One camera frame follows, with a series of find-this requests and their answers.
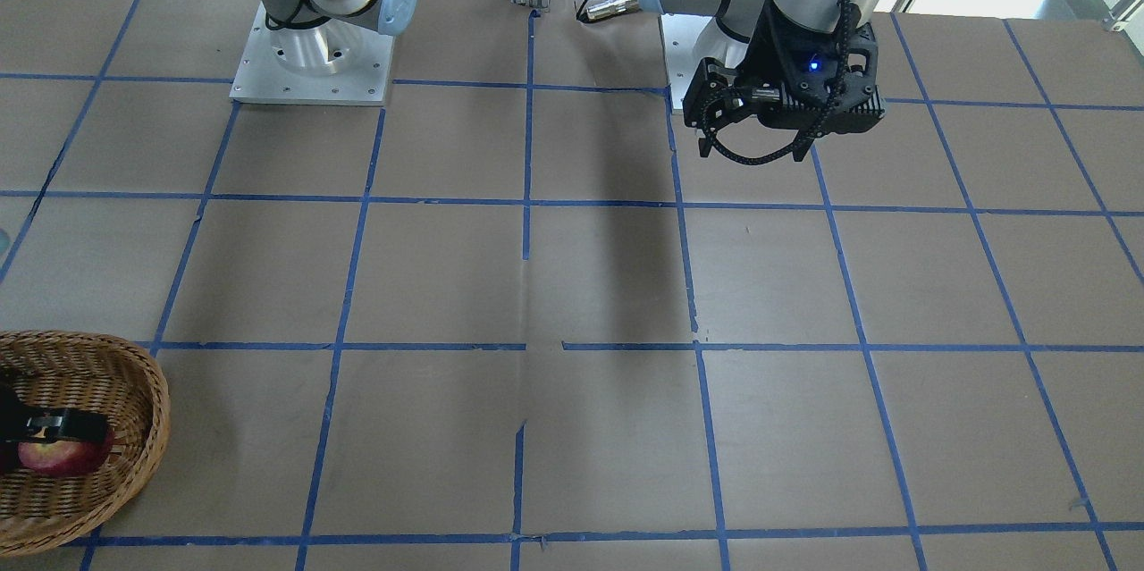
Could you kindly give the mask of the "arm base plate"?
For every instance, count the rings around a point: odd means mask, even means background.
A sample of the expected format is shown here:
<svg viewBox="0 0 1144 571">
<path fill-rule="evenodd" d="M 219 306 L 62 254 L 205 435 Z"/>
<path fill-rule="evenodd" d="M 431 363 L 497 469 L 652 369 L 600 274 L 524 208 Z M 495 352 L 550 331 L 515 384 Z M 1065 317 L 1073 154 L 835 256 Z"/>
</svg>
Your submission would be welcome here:
<svg viewBox="0 0 1144 571">
<path fill-rule="evenodd" d="M 259 105 L 383 106 L 394 48 L 392 35 L 343 21 L 279 27 L 259 6 L 230 97 Z"/>
<path fill-rule="evenodd" d="M 733 69 L 741 63 L 748 49 L 747 42 L 726 35 L 714 17 L 662 14 L 660 30 L 673 114 L 683 113 L 684 95 L 704 57 L 715 58 L 720 65 Z"/>
</svg>

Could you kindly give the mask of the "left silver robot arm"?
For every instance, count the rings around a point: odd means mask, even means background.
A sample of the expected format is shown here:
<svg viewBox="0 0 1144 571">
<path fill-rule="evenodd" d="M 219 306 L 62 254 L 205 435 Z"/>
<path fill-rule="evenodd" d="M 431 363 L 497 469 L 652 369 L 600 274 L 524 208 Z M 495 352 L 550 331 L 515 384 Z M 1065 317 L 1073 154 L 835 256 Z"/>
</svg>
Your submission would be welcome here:
<svg viewBox="0 0 1144 571">
<path fill-rule="evenodd" d="M 638 0 L 706 17 L 682 114 L 701 156 L 742 165 L 801 162 L 818 138 L 882 122 L 879 0 Z"/>
</svg>

